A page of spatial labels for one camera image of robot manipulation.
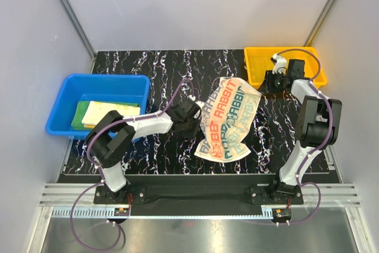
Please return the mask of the right aluminium frame post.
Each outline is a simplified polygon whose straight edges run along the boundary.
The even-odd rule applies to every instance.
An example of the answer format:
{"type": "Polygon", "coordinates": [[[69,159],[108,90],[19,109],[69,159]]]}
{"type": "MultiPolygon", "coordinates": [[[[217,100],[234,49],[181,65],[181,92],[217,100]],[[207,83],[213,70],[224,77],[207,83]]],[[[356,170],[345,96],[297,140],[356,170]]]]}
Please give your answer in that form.
{"type": "Polygon", "coordinates": [[[327,0],[325,2],[319,16],[317,17],[316,22],[314,23],[312,29],[309,32],[309,35],[306,38],[306,41],[304,42],[304,47],[312,46],[316,41],[318,34],[320,33],[324,23],[326,22],[337,1],[338,0],[327,0]]]}

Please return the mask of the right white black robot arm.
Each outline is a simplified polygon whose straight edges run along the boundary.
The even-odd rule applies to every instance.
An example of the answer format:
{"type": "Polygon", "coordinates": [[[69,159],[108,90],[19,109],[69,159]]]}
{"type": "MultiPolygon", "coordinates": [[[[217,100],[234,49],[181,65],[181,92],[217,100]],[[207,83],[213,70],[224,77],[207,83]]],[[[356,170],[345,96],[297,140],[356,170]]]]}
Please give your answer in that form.
{"type": "Polygon", "coordinates": [[[305,77],[305,61],[274,54],[274,68],[266,71],[269,91],[290,91],[301,103],[295,126],[295,147],[284,166],[266,188],[266,196],[282,204],[301,196],[304,174],[327,146],[336,142],[341,120],[342,102],[324,95],[311,78],[305,77]]]}

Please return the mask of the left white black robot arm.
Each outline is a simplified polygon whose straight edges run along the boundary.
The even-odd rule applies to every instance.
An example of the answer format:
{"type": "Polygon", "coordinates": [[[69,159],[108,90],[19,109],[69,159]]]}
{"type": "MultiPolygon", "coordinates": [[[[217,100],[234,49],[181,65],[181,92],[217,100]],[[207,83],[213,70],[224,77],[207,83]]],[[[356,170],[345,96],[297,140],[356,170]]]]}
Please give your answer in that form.
{"type": "Polygon", "coordinates": [[[127,179],[121,160],[132,141],[153,134],[174,132],[187,139],[196,136],[200,127],[201,101],[186,99],[152,114],[125,119],[118,111],[108,112],[85,138],[88,159],[101,175],[101,186],[115,203],[128,195],[127,179]]]}

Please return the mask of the blue plastic bin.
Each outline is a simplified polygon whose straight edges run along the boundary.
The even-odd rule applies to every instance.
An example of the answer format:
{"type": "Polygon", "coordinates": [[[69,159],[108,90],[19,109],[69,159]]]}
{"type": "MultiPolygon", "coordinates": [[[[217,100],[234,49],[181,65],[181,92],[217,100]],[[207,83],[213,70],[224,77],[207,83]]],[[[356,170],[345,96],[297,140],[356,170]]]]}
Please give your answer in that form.
{"type": "Polygon", "coordinates": [[[45,130],[50,135],[83,140],[90,131],[72,127],[78,102],[137,103],[145,114],[149,91],[150,79],[145,75],[72,74],[61,85],[45,130]]]}

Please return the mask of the aluminium frame post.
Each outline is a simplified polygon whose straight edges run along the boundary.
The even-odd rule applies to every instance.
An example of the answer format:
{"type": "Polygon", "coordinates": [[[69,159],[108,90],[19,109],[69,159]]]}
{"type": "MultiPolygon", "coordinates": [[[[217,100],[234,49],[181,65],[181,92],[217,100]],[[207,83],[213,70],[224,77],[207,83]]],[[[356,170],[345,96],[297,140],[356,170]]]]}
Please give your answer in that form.
{"type": "Polygon", "coordinates": [[[96,51],[92,47],[92,44],[89,41],[89,38],[87,37],[79,19],[77,18],[69,0],[58,0],[66,14],[66,16],[69,19],[69,22],[71,23],[75,33],[79,37],[84,49],[86,50],[87,54],[89,55],[91,62],[95,61],[96,58],[96,51]]]}
{"type": "Polygon", "coordinates": [[[324,23],[326,22],[337,1],[338,0],[327,0],[325,2],[319,16],[317,17],[316,22],[314,23],[312,29],[309,32],[309,35],[306,38],[306,41],[304,42],[304,47],[312,46],[316,41],[318,34],[320,33],[324,23]]]}

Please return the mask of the blue red patterned towel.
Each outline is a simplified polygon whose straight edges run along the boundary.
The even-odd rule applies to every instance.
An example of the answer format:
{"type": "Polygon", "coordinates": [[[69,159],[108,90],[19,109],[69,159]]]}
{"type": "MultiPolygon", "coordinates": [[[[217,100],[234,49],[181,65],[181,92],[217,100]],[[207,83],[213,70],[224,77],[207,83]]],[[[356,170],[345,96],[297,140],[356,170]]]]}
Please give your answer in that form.
{"type": "Polygon", "coordinates": [[[228,163],[250,154],[242,140],[250,132],[260,100],[261,93],[245,80],[220,78],[219,86],[202,107],[200,128],[204,139],[195,156],[228,163]]]}

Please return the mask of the left aluminium frame post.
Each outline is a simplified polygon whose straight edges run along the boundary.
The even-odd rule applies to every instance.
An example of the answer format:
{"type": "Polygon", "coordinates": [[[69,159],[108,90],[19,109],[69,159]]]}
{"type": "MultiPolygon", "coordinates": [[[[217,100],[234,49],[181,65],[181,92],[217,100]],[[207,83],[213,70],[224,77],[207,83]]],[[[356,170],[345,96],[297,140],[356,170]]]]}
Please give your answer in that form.
{"type": "Polygon", "coordinates": [[[79,37],[84,49],[86,50],[87,54],[89,55],[91,62],[95,61],[96,58],[96,51],[92,47],[92,44],[89,41],[89,38],[87,37],[79,19],[77,18],[69,0],[58,0],[66,14],[66,16],[69,19],[69,22],[71,23],[75,33],[79,37]]]}

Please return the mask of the green microfiber towel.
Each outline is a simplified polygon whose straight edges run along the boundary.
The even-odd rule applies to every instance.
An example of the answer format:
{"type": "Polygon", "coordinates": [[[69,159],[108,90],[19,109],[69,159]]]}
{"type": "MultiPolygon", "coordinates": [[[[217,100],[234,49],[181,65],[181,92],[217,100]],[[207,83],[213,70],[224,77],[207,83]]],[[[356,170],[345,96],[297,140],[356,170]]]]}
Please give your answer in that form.
{"type": "Polygon", "coordinates": [[[88,127],[85,127],[82,123],[82,119],[89,107],[90,102],[89,101],[80,101],[77,103],[75,115],[73,117],[73,120],[71,122],[71,126],[75,130],[86,130],[88,127]]]}

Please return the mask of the yellow plastic tray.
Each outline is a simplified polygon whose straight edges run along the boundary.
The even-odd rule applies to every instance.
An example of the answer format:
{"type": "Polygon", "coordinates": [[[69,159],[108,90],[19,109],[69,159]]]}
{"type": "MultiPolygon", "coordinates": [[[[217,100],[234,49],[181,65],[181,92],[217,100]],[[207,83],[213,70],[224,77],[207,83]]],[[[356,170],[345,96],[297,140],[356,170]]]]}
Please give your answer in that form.
{"type": "MultiPolygon", "coordinates": [[[[318,57],[313,47],[245,47],[244,55],[249,84],[255,89],[259,89],[264,82],[266,71],[273,70],[274,68],[274,64],[271,61],[272,55],[287,49],[304,49],[318,57]]],[[[286,60],[304,60],[305,77],[307,78],[315,76],[318,71],[318,64],[314,57],[305,52],[298,50],[290,51],[285,52],[282,56],[286,60]]]]}

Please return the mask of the lime green patterned towel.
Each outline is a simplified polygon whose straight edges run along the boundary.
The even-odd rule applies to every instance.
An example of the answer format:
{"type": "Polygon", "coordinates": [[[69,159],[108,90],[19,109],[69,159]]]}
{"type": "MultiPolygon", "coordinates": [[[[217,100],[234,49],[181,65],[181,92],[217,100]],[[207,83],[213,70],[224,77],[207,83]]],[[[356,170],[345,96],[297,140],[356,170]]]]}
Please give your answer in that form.
{"type": "Polygon", "coordinates": [[[93,129],[110,111],[117,111],[121,116],[136,116],[141,110],[137,103],[89,101],[86,105],[84,114],[79,120],[84,129],[93,129]]]}

